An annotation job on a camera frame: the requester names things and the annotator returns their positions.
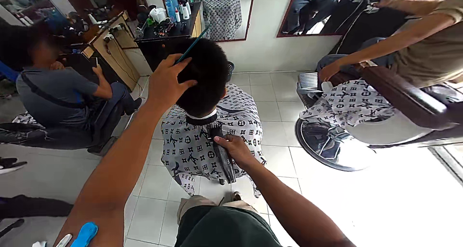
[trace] patterned cloth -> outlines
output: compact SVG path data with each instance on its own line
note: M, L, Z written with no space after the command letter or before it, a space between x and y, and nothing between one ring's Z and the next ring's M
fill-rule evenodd
M37 120L35 120L34 117L32 117L32 115L30 115L28 112L19 114L12 122L23 124L35 124L37 126L44 127L40 123L38 123Z
M241 0L202 0L205 26L211 25L205 38L213 41L236 37L242 24Z
M227 95L217 104L217 123L224 133L238 135L247 143L251 153L263 165L261 149L262 124L254 99L234 84L227 85ZM193 186L197 176L207 179L225 179L211 141L207 140L207 127L186 122L186 112L175 105L163 120L164 138L162 163L167 167L177 184L190 195L195 194ZM254 186L254 195L260 192L249 175L233 163L235 176L247 176Z
M315 105L300 114L301 119L317 119L339 127L355 126L363 121L389 118L394 107L364 80L339 84L323 93Z

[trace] hair clipper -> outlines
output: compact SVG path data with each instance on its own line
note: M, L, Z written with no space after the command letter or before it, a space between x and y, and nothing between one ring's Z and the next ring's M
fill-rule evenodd
M222 132L222 124L218 124L213 122L207 125L207 132L209 133L209 140L213 142L214 152L218 157L218 162L220 163L220 167L225 174L225 178L229 184L236 182L235 172L233 170L232 165L232 158L228 151L223 148L221 145L217 144L214 141L214 137L218 136L224 138L224 134Z

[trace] black hair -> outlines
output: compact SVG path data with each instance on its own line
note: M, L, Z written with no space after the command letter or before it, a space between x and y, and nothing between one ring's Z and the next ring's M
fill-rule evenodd
M56 45L53 38L36 27L0 24L0 61L15 71L33 65L30 49L40 41Z
M176 53L185 53L196 40L190 38L179 43ZM196 117L209 113L222 98L228 77L228 60L222 48L213 41L201 38L188 52L192 61L180 72L179 83L196 80L198 84L189 88L178 99L177 105Z

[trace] blue comb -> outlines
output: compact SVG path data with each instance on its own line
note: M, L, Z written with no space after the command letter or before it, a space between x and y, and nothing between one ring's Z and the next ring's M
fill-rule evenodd
M98 226L94 222L84 224L71 247L87 247L97 232Z
M201 32L201 34L196 38L196 40L190 45L190 47L187 49L187 51L185 53L183 53L183 55L175 62L175 64L178 64L179 62L181 62L182 60L185 59L185 57L187 56L188 52L194 47L194 45L200 40L200 38L202 36L204 36L205 32L209 30L209 27L211 25L209 24L208 26L205 27L205 29L203 30L203 32Z

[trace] mirror frame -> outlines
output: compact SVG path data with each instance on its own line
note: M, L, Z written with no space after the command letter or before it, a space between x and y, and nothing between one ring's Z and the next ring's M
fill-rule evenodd
M278 28L278 33L276 34L276 37L299 37L299 36L322 36L322 35L340 35L336 33L309 33L309 34L285 34L282 33L281 30L283 29L283 25L286 22L286 18L288 16L289 8L291 7L291 4L294 2L294 0L290 0L288 3L288 7L286 8L285 16L283 17L283 21L281 21L280 27Z
M217 41L214 41L214 42L220 43L220 42L245 41L248 38L249 23L251 22L251 13L252 13L252 5L253 4L254 4L254 0L251 0L251 6L249 7L248 25L246 26L245 38L229 39L229 40L217 40ZM163 0L163 6L164 6L164 8L166 8L166 0Z

